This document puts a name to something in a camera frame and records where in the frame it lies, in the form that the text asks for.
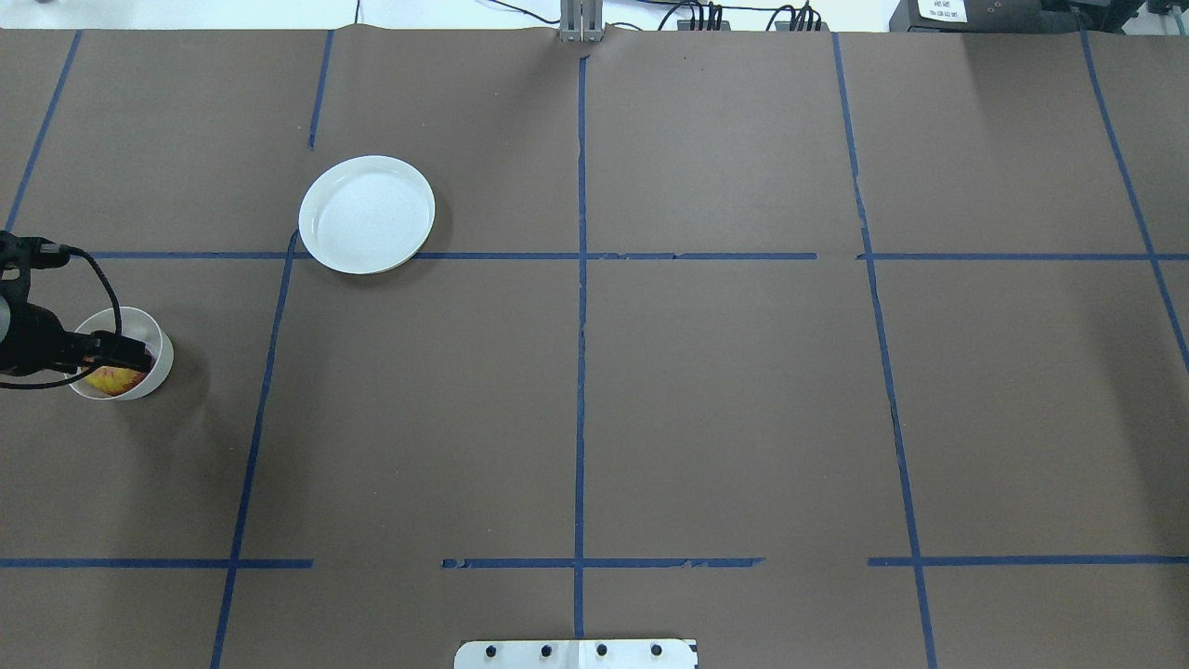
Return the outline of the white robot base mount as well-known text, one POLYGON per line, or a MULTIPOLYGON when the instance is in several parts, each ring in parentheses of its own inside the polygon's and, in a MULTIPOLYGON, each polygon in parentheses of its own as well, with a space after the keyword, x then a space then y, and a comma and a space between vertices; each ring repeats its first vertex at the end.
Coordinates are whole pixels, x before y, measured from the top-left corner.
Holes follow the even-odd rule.
POLYGON ((455 652, 454 668, 698 668, 696 640, 476 640, 455 652))

